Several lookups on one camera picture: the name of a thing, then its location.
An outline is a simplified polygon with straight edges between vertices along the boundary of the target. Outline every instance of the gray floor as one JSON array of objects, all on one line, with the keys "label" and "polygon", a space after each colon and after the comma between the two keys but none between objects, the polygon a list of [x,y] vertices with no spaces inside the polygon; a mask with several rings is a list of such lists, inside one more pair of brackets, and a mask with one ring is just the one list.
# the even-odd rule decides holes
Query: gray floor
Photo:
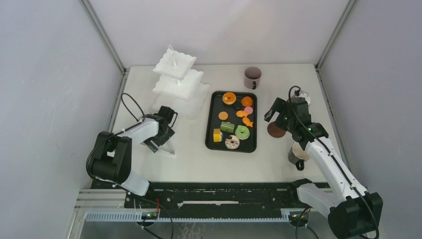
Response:
[{"label": "gray floor", "polygon": [[[294,239],[295,230],[289,223],[175,223],[174,239]],[[327,220],[319,213],[311,213],[309,226],[320,239],[335,239]],[[170,223],[156,223],[149,227],[164,239],[171,235]],[[82,239],[153,239],[154,237],[133,223],[86,222]],[[316,237],[305,228],[299,229],[300,239]]]}]

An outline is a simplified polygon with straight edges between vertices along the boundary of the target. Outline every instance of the mug handle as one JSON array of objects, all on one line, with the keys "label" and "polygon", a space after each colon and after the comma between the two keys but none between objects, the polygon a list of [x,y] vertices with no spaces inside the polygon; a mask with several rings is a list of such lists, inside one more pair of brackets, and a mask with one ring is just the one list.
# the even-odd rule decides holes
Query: mug handle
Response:
[{"label": "mug handle", "polygon": [[296,162],[296,168],[298,169],[298,171],[303,171],[305,169],[305,161],[304,160],[299,160]]}]

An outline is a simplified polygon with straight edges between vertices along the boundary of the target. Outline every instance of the tabletop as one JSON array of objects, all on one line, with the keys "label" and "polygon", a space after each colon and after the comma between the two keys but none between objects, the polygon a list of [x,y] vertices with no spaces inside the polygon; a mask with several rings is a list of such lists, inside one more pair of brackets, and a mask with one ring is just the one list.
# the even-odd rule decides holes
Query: tabletop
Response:
[{"label": "tabletop", "polygon": [[[256,90],[243,85],[244,71],[250,66],[261,69],[262,77]],[[160,75],[154,66],[130,68],[124,92],[132,95],[145,112],[154,104],[158,94],[152,89]],[[287,99],[288,90],[298,85],[309,93],[309,112],[313,122],[319,122],[328,132],[338,151],[337,141],[328,110],[312,64],[263,64],[263,65],[194,65],[192,69],[203,71],[201,82],[211,89],[195,119],[179,116],[170,142],[175,155],[153,153],[145,145],[132,149],[132,170],[148,181],[155,182],[290,182],[308,178],[314,182],[326,182],[312,159],[305,162],[305,169],[298,171],[288,161],[287,155],[294,141],[290,133],[273,138],[267,132],[264,114],[279,97]],[[237,153],[210,150],[205,146],[205,136],[211,95],[215,91],[251,92],[258,99],[257,148],[253,153]],[[135,115],[141,116],[136,105],[125,100]],[[120,103],[113,132],[135,123],[134,118]]]}]

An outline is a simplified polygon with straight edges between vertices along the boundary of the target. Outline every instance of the black tray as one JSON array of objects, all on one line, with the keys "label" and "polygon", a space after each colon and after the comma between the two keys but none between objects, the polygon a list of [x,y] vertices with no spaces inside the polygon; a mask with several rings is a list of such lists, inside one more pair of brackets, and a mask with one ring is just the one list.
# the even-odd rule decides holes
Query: black tray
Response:
[{"label": "black tray", "polygon": [[220,128],[221,120],[218,118],[218,114],[222,111],[228,113],[228,119],[225,120],[226,122],[230,122],[234,124],[234,130],[238,125],[244,125],[242,122],[242,118],[236,116],[236,112],[243,110],[245,107],[242,106],[240,110],[236,110],[233,108],[233,105],[226,105],[223,102],[223,95],[227,93],[227,91],[216,91],[211,96],[211,105],[210,105],[210,113],[208,114],[208,124],[207,124],[207,134],[205,136],[205,145],[207,148],[211,150],[222,150],[222,151],[231,151],[231,152],[243,152],[243,153],[252,153],[256,149],[256,123],[257,123],[257,99],[256,95],[253,93],[246,93],[246,92],[233,92],[236,95],[236,101],[241,101],[243,97],[249,96],[253,99],[253,113],[248,115],[248,118],[253,122],[253,127],[249,128],[250,136],[246,140],[241,140],[240,145],[237,149],[228,149],[225,144],[224,140],[233,133],[222,131],[223,133],[223,140],[221,142],[214,142],[213,140],[213,131],[215,128]]}]

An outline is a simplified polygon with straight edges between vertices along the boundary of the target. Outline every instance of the orange pastry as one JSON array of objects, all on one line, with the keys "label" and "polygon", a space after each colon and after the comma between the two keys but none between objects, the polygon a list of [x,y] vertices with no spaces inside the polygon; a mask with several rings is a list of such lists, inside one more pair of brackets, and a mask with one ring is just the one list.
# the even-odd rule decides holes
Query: orange pastry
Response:
[{"label": "orange pastry", "polygon": [[248,117],[243,117],[242,122],[248,127],[253,127],[253,122]]},{"label": "orange pastry", "polygon": [[225,111],[220,112],[220,114],[218,114],[218,118],[222,121],[228,119],[228,114]]},{"label": "orange pastry", "polygon": [[236,112],[236,116],[242,118],[248,116],[248,113],[246,113],[245,111],[238,111]]},{"label": "orange pastry", "polygon": [[253,99],[247,96],[247,97],[243,97],[243,99],[240,102],[242,103],[243,106],[248,107],[248,106],[252,106]]},{"label": "orange pastry", "polygon": [[227,105],[233,105],[236,102],[236,95],[233,92],[227,92],[223,95],[223,102]]}]

